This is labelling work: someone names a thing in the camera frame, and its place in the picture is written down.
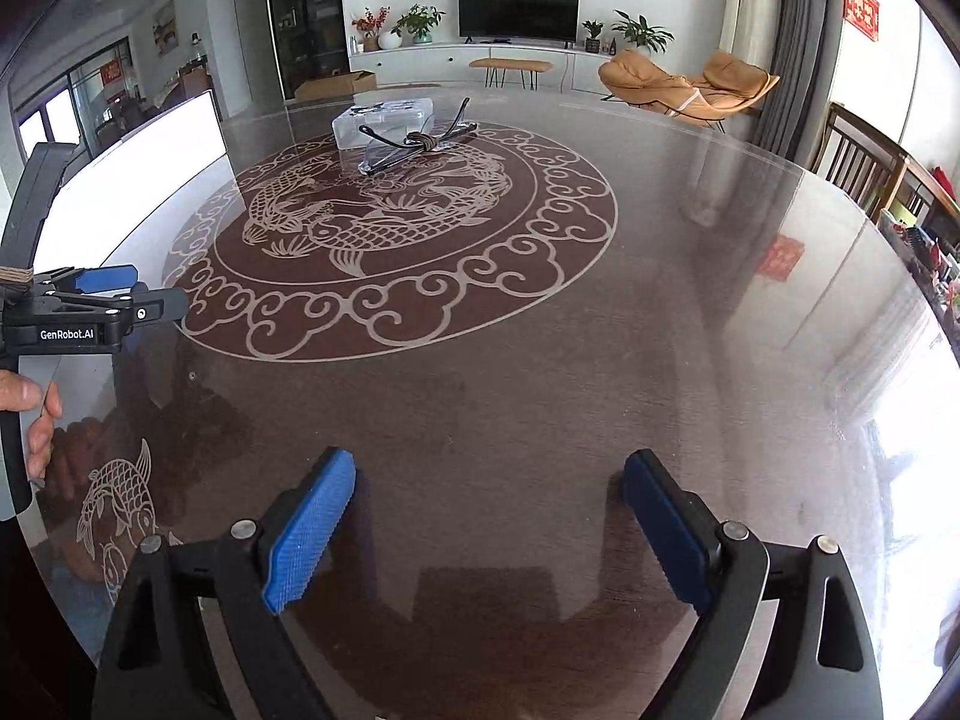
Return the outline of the person's left hand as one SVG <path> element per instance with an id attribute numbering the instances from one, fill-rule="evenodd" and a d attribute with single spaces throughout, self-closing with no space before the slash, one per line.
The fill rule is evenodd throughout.
<path id="1" fill-rule="evenodd" d="M 31 484 L 44 484 L 52 460 L 55 421 L 64 416 L 57 383 L 37 383 L 18 372 L 2 372 L 2 415 L 13 416 L 5 457 Z"/>

